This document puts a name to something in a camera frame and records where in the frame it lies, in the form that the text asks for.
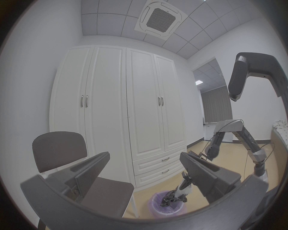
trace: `beige floor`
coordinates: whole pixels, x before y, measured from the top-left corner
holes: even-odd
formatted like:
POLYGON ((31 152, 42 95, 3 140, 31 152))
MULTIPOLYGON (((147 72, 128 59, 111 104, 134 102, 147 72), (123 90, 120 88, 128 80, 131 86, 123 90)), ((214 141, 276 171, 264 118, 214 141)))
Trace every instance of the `beige floor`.
MULTIPOLYGON (((192 146, 187 151, 192 150, 193 152, 199 154, 199 152, 203 150, 206 143, 207 143, 206 141, 202 141, 192 146)), ((270 144, 264 146, 267 156, 272 151, 272 147, 273 145, 271 146, 270 144)), ((219 155, 213 160, 213 163, 226 169, 232 170, 234 172, 240 173, 242 176, 241 181, 243 181, 244 176, 246 178, 248 175, 252 174, 254 169, 254 163, 249 158, 249 156, 247 159, 245 169, 246 157, 247 157, 247 150, 242 144, 222 143, 220 146, 219 155)), ((272 188, 278 185, 278 170, 274 153, 272 153, 271 156, 266 161, 265 167, 268 173, 269 190, 271 190, 272 188)), ((176 176, 162 183, 159 183, 155 186, 144 189, 142 191, 135 192, 134 197, 140 218, 141 219, 153 218, 147 207, 147 202, 150 199, 150 197, 156 192, 175 189, 176 186, 179 185, 181 180, 182 176, 181 173, 179 173, 176 176)), ((207 200, 202 196, 197 186, 194 185, 192 186, 193 186, 193 192, 187 196, 188 202, 186 203, 186 206, 188 212, 195 211, 208 205, 207 200)), ((131 204, 129 204, 124 214, 124 218, 135 218, 131 204)))

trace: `ceiling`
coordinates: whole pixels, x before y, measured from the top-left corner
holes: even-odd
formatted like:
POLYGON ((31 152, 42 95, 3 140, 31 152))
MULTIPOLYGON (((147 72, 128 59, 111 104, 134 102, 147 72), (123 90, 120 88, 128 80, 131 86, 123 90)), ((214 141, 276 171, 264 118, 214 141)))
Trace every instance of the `ceiling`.
POLYGON ((201 93, 226 85, 224 77, 222 76, 222 71, 216 59, 193 71, 193 74, 195 81, 200 80, 203 82, 197 85, 197 88, 201 93))
POLYGON ((82 0, 83 35, 112 35, 148 42, 188 59, 227 31, 261 17, 248 0, 165 0, 188 15, 167 41, 135 31, 147 0, 82 0))

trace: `white drawer front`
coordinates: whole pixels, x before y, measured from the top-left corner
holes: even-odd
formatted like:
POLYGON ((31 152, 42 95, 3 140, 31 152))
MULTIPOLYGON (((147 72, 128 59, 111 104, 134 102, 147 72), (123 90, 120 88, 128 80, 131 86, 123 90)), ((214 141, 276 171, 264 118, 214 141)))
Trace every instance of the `white drawer front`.
POLYGON ((141 187, 157 180, 160 180, 178 170, 183 168, 180 160, 177 160, 171 164, 168 164, 164 167, 155 169, 153 171, 135 176, 136 187, 141 187))
POLYGON ((186 152, 187 146, 182 145, 175 149, 133 161, 134 175, 140 175, 179 160, 180 153, 186 152))

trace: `floor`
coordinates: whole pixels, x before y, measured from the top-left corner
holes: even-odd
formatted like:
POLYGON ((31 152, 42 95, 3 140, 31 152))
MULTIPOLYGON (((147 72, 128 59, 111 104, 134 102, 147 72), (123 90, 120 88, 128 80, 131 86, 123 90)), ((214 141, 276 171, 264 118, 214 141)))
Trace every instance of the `floor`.
MULTIPOLYGON (((214 129, 217 123, 206 123, 203 125, 204 128, 204 140, 211 140, 214 135, 214 129)), ((233 133, 225 133, 224 142, 232 142, 233 141, 233 133)))
MULTIPOLYGON (((189 148, 187 151, 191 150, 199 154, 199 152, 203 150, 206 144, 207 141, 199 142, 198 144, 189 148)), ((271 153, 272 146, 270 144, 264 146, 267 156, 271 153)), ((252 174, 254 170, 254 163, 249 157, 247 158, 247 150, 244 148, 242 144, 222 143, 220 146, 219 155, 217 158, 213 160, 213 163, 226 169, 232 170, 234 172, 240 173, 242 176, 241 181, 243 181, 244 178, 246 178, 248 175, 252 174)), ((272 188, 278 185, 278 170, 274 153, 272 153, 270 157, 267 159, 265 167, 267 169, 269 180, 268 190, 271 190, 272 188)), ((181 180, 182 175, 181 173, 179 173, 162 183, 159 183, 155 186, 144 189, 142 191, 135 192, 134 197, 138 213, 140 216, 139 218, 141 219, 153 218, 147 207, 147 202, 150 199, 150 197, 156 192, 175 189, 180 184, 181 180)), ((193 192, 187 196, 188 199, 188 202, 186 203, 187 212, 192 212, 208 205, 206 198, 202 196, 198 187, 194 185, 192 186, 193 186, 193 192)), ((131 204, 129 204, 124 214, 124 218, 135 218, 131 204)))

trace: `wardrobe handle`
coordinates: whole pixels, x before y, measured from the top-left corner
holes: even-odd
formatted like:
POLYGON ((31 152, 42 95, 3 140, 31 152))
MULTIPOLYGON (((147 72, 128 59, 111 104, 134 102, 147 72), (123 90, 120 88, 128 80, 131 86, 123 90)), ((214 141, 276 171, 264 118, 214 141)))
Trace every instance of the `wardrobe handle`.
POLYGON ((83 97, 84 95, 81 96, 81 108, 83 107, 83 97))
POLYGON ((169 159, 170 159, 170 157, 168 157, 168 158, 166 158, 166 159, 162 160, 162 162, 164 162, 164 161, 167 161, 167 160, 169 160, 169 159))
POLYGON ((86 96, 85 101, 86 101, 86 108, 87 108, 88 107, 88 95, 86 96))
POLYGON ((166 172, 162 172, 162 174, 165 174, 165 173, 167 173, 169 171, 169 169, 166 171, 166 172))

